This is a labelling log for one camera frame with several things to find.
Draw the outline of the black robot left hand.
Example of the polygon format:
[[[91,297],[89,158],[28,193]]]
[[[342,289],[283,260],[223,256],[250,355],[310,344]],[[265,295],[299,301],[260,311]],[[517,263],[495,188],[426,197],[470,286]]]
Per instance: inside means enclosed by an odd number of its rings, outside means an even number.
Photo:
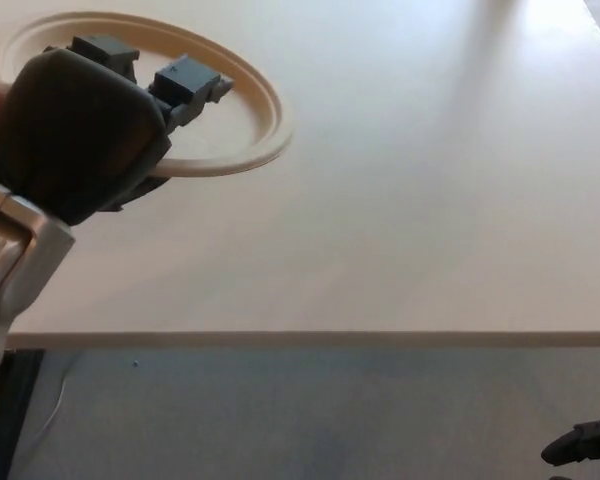
[[[0,110],[0,183],[70,226],[164,185],[154,169],[170,134],[233,81],[182,55],[142,88],[139,57],[114,37],[93,35],[30,59]]]

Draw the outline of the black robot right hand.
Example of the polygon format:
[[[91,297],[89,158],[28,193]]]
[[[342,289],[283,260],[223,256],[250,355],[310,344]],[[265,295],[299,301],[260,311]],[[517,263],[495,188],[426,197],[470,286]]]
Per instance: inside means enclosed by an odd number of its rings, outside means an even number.
[[[549,443],[541,458],[552,466],[600,460],[600,420],[576,424],[573,429]]]

